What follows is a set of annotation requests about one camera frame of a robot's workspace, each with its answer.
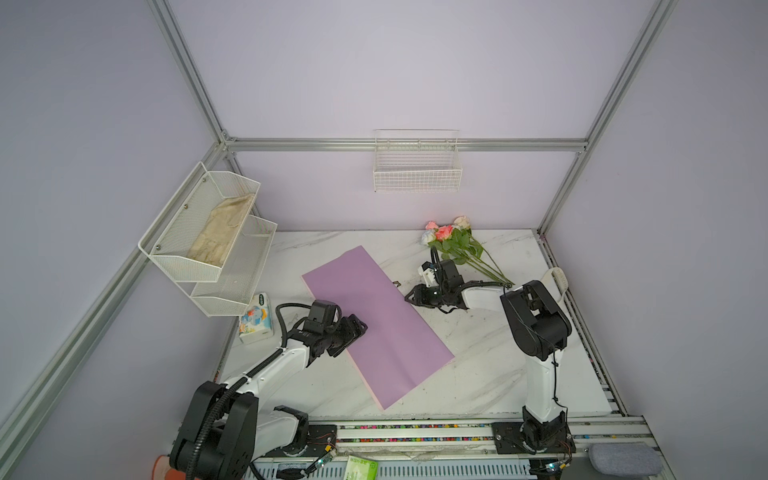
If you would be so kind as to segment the purple pink wrapping paper sheet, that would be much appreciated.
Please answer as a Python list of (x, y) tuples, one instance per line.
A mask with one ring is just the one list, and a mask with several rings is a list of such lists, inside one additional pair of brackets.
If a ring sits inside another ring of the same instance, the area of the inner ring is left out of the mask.
[(348, 352), (379, 407), (388, 409), (454, 355), (362, 246), (303, 275), (317, 300), (367, 325)]

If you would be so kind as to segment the cream fake rose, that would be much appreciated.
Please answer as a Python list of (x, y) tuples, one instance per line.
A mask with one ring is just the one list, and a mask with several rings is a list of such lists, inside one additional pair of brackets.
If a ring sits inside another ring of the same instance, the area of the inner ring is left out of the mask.
[(461, 258), (467, 265), (481, 271), (493, 281), (512, 286), (514, 282), (504, 273), (486, 247), (474, 236), (467, 216), (456, 217), (452, 224), (451, 240), (456, 244), (455, 258)]

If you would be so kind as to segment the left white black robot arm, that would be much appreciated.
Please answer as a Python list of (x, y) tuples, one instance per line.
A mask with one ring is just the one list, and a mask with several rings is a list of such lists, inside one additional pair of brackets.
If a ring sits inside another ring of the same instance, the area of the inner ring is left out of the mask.
[(206, 381), (194, 392), (169, 455), (186, 479), (240, 479), (258, 458), (279, 451), (298, 456), (310, 446), (309, 415), (262, 403), (323, 355), (336, 358), (368, 330), (333, 302), (289, 302), (274, 308), (280, 343), (238, 376)]

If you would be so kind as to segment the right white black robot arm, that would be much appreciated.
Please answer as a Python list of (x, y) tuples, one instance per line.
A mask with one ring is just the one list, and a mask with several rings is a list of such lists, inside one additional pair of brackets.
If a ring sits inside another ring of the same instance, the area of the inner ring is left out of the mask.
[(422, 282), (404, 300), (437, 309), (485, 310), (505, 315), (513, 340), (527, 356), (527, 393), (522, 423), (513, 444), (529, 453), (546, 452), (567, 438), (568, 410), (558, 397), (560, 353), (568, 346), (573, 327), (540, 280), (521, 286), (500, 281), (466, 281), (451, 260), (426, 262)]

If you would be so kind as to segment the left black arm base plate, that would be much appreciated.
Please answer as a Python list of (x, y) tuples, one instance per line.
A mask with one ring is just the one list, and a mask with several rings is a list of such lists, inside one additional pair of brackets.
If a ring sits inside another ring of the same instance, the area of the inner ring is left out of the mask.
[(338, 427), (335, 424), (309, 424), (301, 427), (297, 436), (284, 447), (264, 454), (266, 458), (319, 457), (336, 444)]

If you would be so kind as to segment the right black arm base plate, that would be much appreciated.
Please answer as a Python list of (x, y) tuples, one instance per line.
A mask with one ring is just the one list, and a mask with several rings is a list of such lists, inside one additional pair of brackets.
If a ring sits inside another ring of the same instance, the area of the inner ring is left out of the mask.
[(539, 424), (535, 420), (494, 422), (492, 437), (498, 454), (572, 454), (575, 444), (568, 425), (561, 420)]

